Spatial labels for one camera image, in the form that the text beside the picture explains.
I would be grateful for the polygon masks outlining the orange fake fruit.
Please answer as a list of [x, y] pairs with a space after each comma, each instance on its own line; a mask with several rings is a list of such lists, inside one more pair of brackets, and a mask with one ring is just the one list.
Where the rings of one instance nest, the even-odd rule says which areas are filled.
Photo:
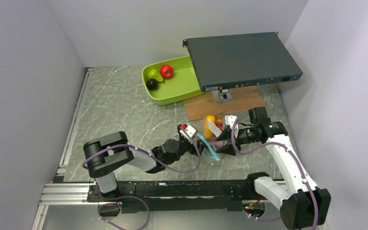
[[216, 118], [214, 115], [207, 115], [204, 119], [204, 125], [203, 125], [203, 136], [206, 139], [211, 139], [214, 136], [214, 133], [210, 129], [212, 125], [215, 125]]

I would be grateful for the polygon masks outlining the red fake apple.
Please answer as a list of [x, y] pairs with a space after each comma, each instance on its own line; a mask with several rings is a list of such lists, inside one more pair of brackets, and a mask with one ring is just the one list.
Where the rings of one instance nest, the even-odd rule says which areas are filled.
[[171, 79], [174, 74], [174, 70], [170, 65], [163, 65], [160, 69], [160, 74], [164, 79]]

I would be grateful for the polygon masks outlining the dark purple fake fruit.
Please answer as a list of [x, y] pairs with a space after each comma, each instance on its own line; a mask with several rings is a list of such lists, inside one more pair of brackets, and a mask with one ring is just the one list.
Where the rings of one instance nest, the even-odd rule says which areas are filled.
[[150, 91], [154, 91], [154, 90], [157, 90], [158, 89], [158, 86], [159, 86], [159, 83], [157, 82], [156, 79], [154, 78], [150, 78], [146, 81], [146, 87], [148, 90]]

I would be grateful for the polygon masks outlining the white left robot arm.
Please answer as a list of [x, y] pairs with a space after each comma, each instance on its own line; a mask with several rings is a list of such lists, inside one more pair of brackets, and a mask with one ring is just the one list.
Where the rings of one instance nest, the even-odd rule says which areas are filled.
[[178, 139], [168, 139], [151, 150], [141, 149], [128, 141], [123, 131], [94, 139], [83, 145], [86, 160], [82, 167], [99, 186], [99, 194], [106, 201], [117, 198], [119, 189], [114, 171], [131, 165], [150, 174], [169, 168], [186, 153], [200, 156], [205, 145], [194, 140], [188, 131], [180, 131]]

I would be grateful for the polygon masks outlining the clear zip top bag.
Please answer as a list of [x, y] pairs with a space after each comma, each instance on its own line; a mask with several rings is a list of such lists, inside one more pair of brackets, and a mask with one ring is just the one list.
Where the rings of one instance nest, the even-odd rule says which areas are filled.
[[205, 118], [187, 123], [195, 128], [197, 134], [195, 138], [203, 149], [201, 155], [220, 161], [222, 153], [217, 153], [217, 150], [227, 144], [227, 141], [217, 141], [217, 137], [223, 132], [225, 127], [224, 113], [207, 115]]

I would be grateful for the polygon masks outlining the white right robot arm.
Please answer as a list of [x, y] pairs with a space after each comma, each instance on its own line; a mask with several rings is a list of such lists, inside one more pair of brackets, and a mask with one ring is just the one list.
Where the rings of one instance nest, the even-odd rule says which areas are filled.
[[283, 176], [285, 187], [276, 183], [267, 173], [251, 173], [245, 180], [245, 193], [251, 199], [259, 196], [270, 201], [280, 212], [280, 219], [289, 230], [312, 228], [323, 225], [330, 206], [331, 195], [321, 189], [303, 167], [291, 144], [285, 126], [272, 121], [265, 107], [248, 111], [250, 124], [239, 128], [235, 115], [223, 119], [223, 131], [218, 141], [228, 143], [217, 150], [228, 155], [248, 155], [257, 151], [241, 151], [241, 145], [258, 143], [266, 148], [275, 160]]

